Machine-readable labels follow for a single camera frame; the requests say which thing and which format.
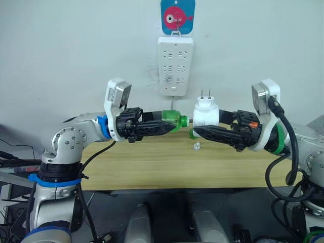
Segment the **blue ring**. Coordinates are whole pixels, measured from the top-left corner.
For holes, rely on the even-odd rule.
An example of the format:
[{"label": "blue ring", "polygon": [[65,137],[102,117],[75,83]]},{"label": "blue ring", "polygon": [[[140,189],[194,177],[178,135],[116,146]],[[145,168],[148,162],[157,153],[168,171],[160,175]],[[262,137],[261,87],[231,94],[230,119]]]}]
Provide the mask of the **blue ring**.
[{"label": "blue ring", "polygon": [[108,117],[107,115],[104,115],[103,117],[97,116],[98,118],[98,124],[101,127],[101,132],[106,138],[111,138],[109,131],[107,131],[106,124],[108,123]]},{"label": "blue ring", "polygon": [[28,176],[28,179],[32,182],[36,182],[37,184],[44,187],[63,187],[63,186],[74,186],[76,184],[81,183],[81,179],[76,179],[74,181],[65,181],[65,182],[47,182],[42,181],[38,178],[37,174],[31,174]]},{"label": "blue ring", "polygon": [[318,239],[323,238],[324,234],[317,235],[314,239],[312,239],[311,243],[315,243]]},{"label": "blue ring", "polygon": [[41,231],[45,231],[45,230],[50,230],[50,229],[58,229],[58,230],[65,231],[72,238],[71,232],[67,228],[57,227],[57,226],[45,226],[45,227],[40,227],[40,228],[33,229],[30,233],[26,234],[24,238],[27,238],[32,234],[35,234],[35,233],[38,233],[38,232],[41,232]]}]

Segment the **green ring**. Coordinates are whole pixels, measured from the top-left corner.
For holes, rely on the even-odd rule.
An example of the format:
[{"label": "green ring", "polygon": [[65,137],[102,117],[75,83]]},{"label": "green ring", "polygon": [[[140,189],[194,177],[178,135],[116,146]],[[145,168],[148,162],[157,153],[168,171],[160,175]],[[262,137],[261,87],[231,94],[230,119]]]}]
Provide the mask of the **green ring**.
[{"label": "green ring", "polygon": [[278,148],[273,153],[280,154],[285,147],[285,132],[279,123],[276,123],[275,126],[277,127],[278,131],[279,144]]},{"label": "green ring", "polygon": [[190,131],[189,131],[189,138],[191,138],[191,139],[197,139],[198,138],[198,137],[195,137],[193,135],[193,129],[190,129]]}]

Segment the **white power strip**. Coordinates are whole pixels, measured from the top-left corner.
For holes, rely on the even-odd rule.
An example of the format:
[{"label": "white power strip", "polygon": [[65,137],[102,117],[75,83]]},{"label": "white power strip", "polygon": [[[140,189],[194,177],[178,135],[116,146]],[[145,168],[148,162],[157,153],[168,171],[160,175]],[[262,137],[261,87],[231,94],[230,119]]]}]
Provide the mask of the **white power strip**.
[{"label": "white power strip", "polygon": [[193,39],[163,36],[157,41],[159,88],[163,95],[184,96],[187,93]]}]

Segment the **fish illustration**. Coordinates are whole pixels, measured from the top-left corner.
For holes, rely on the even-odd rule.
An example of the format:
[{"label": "fish illustration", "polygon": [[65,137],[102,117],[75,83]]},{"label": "fish illustration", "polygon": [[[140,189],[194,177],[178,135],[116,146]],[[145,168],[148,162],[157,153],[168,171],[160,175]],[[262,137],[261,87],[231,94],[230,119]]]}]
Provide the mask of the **fish illustration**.
[{"label": "fish illustration", "polygon": [[192,16],[187,17],[185,12],[176,6],[167,8],[164,13],[164,23],[171,30],[177,30],[177,27],[181,28],[187,20],[192,21],[192,19]]}]

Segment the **white power adapter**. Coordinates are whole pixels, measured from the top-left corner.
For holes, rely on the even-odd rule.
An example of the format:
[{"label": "white power adapter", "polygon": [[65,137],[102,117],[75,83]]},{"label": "white power adapter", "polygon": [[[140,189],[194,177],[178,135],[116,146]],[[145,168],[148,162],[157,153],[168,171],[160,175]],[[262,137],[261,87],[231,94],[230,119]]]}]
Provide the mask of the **white power adapter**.
[{"label": "white power adapter", "polygon": [[[193,127],[219,124],[219,108],[215,104],[215,98],[210,96],[201,96],[197,98],[197,103],[193,111]],[[201,137],[193,131],[195,137]]]}]

